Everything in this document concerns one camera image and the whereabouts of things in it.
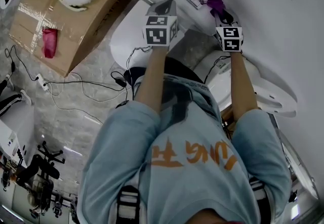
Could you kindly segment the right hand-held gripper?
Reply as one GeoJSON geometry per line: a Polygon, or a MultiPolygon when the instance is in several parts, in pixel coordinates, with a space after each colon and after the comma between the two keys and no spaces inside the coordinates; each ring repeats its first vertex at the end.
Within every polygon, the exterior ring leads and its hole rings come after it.
{"type": "MultiPolygon", "coordinates": [[[[223,23],[217,12],[211,11],[216,24],[216,39],[224,52],[241,52],[243,34],[241,27],[223,27],[223,23]]],[[[239,18],[232,10],[225,10],[226,24],[239,25],[239,18]]]]}

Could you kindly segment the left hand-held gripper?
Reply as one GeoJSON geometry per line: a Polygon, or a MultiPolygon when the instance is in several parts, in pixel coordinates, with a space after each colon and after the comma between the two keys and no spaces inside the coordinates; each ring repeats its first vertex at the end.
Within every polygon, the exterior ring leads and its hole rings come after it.
{"type": "Polygon", "coordinates": [[[146,13],[142,32],[148,46],[167,47],[170,51],[185,36],[178,26],[176,2],[163,0],[152,4],[146,13]]]}

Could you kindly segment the purple cloth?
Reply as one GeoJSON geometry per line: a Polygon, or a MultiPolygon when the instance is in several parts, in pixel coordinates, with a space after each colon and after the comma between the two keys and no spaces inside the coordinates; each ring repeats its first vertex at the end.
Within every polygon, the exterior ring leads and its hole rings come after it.
{"type": "Polygon", "coordinates": [[[207,0],[207,6],[211,9],[210,13],[215,16],[216,14],[222,15],[225,5],[222,0],[207,0]]]}

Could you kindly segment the white toilet with tank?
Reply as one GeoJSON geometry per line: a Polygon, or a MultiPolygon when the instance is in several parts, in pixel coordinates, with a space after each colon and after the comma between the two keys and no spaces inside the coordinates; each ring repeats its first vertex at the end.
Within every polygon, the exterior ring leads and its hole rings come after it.
{"type": "MultiPolygon", "coordinates": [[[[152,48],[146,44],[143,37],[144,19],[149,7],[163,0],[139,0],[120,22],[114,31],[110,50],[114,60],[124,69],[130,67],[145,67],[152,48]]],[[[194,29],[212,36],[216,32],[215,19],[206,0],[174,0],[178,26],[185,34],[188,29],[194,29]]]]}

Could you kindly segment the person's left forearm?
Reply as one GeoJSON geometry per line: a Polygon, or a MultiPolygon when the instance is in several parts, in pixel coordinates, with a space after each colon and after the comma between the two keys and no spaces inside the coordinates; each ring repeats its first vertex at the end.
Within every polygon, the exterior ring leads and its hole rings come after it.
{"type": "Polygon", "coordinates": [[[145,104],[156,113],[160,112],[164,85],[167,47],[154,47],[142,82],[136,92],[135,101],[145,104]]]}

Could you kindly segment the person's right forearm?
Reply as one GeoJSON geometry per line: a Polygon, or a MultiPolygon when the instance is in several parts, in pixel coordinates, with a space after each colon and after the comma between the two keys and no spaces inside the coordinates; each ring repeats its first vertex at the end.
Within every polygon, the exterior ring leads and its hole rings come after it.
{"type": "Polygon", "coordinates": [[[246,112],[258,109],[258,105],[243,56],[234,52],[230,53],[230,59],[232,110],[234,120],[238,121],[246,112]]]}

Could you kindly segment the white tankless toilet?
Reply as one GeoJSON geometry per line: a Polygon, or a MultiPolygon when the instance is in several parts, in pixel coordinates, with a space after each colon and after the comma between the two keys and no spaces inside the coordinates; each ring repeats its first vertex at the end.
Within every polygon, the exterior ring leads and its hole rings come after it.
{"type": "MultiPolygon", "coordinates": [[[[196,75],[205,81],[220,111],[231,105],[231,60],[222,51],[213,51],[194,68],[196,75]]],[[[286,91],[261,77],[258,68],[243,58],[253,85],[258,107],[277,116],[293,118],[297,115],[297,102],[286,91]]]]}

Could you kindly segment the person's black trousers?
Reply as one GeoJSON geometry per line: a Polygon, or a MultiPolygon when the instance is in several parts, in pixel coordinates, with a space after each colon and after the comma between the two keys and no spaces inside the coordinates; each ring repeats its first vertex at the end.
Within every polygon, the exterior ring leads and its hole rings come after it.
{"type": "MultiPolygon", "coordinates": [[[[145,71],[145,67],[132,67],[130,70],[125,71],[124,77],[128,84],[134,84],[139,77],[145,74],[145,71]]],[[[203,83],[203,81],[190,68],[171,57],[166,57],[165,74],[203,83]]]]}

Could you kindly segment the large cardboard box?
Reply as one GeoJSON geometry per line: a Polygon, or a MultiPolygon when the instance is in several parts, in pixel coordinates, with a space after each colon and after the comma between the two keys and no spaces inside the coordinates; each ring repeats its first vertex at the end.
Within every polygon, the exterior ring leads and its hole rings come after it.
{"type": "Polygon", "coordinates": [[[42,63],[66,76],[102,41],[131,0],[93,0],[87,10],[73,12],[58,0],[21,0],[10,38],[42,63]],[[58,30],[55,56],[44,56],[43,28],[58,30]]]}

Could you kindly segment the dark wooden platform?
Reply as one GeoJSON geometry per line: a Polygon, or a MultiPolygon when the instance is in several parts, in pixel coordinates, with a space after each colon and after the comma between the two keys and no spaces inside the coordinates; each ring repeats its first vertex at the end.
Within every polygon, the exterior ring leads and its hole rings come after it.
{"type": "Polygon", "coordinates": [[[229,107],[227,107],[226,109],[224,109],[223,111],[221,111],[221,117],[222,117],[223,130],[224,130],[227,138],[229,140],[231,140],[234,130],[235,130],[235,125],[236,125],[231,105],[229,107]]]}

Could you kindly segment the pink cloth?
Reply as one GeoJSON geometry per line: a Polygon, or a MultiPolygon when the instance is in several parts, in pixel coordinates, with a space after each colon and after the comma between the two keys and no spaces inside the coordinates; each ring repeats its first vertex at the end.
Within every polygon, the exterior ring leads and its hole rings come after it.
{"type": "Polygon", "coordinates": [[[43,28],[43,54],[46,58],[52,59],[55,56],[57,47],[58,30],[52,28],[43,28]]]}

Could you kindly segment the white floor power strip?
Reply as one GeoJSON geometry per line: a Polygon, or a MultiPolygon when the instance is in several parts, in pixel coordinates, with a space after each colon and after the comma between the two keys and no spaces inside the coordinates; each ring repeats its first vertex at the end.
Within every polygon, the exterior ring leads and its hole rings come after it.
{"type": "Polygon", "coordinates": [[[36,81],[40,84],[44,91],[47,91],[49,89],[47,82],[40,73],[36,76],[36,81]]]}

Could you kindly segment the person's light blue shirt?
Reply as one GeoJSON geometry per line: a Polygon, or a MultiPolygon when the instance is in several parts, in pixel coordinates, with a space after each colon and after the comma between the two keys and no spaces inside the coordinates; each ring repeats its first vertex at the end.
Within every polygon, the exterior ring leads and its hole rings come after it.
{"type": "Polygon", "coordinates": [[[149,224],[183,224],[203,209],[226,220],[260,224],[251,178],[264,186],[273,217],[288,202],[291,178],[269,115],[254,109],[232,139],[208,88],[166,74],[160,112],[129,101],[103,124],[83,170],[81,224],[108,224],[117,196],[134,176],[149,224]]]}

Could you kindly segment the white printed carton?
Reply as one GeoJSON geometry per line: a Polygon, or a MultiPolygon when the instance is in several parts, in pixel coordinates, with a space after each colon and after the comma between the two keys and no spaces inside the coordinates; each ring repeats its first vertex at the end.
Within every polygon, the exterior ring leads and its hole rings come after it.
{"type": "Polygon", "coordinates": [[[27,167],[34,152],[34,107],[16,103],[0,117],[0,150],[15,164],[27,167]]]}

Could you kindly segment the black office chair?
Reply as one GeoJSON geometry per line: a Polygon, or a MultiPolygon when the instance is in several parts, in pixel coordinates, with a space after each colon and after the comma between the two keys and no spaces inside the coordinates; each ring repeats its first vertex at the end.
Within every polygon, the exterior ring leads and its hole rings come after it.
{"type": "Polygon", "coordinates": [[[46,141],[38,145],[37,150],[43,157],[40,154],[34,154],[31,163],[25,169],[15,174],[16,184],[25,189],[32,189],[29,180],[34,178],[39,171],[41,171],[40,177],[46,182],[49,182],[49,177],[58,180],[60,172],[54,167],[55,162],[65,164],[65,158],[59,159],[63,155],[63,151],[50,152],[46,141]]]}

